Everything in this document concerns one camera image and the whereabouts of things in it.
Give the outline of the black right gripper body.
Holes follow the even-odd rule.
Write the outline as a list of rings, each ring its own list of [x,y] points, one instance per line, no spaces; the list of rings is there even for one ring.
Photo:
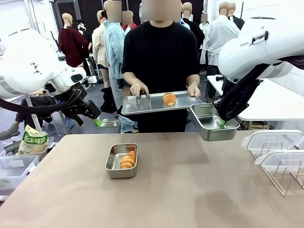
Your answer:
[[[231,120],[249,106],[249,99],[248,94],[226,94],[214,100],[213,105],[222,120]]]

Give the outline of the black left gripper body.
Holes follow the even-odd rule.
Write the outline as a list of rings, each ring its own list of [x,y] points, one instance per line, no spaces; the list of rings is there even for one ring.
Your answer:
[[[97,119],[101,113],[93,101],[86,99],[86,95],[67,97],[66,102],[70,104],[66,110],[66,116],[71,119],[76,119],[79,115]]]

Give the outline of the person's left hand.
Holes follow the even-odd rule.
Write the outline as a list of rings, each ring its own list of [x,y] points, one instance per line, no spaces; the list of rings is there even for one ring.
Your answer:
[[[200,97],[200,90],[196,84],[188,86],[188,93],[190,97]]]

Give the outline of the person's right hand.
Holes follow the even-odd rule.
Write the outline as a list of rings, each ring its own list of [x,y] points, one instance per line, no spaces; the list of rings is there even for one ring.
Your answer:
[[[135,95],[138,98],[141,96],[141,93],[149,95],[148,87],[142,82],[132,85],[130,91],[132,95]]]

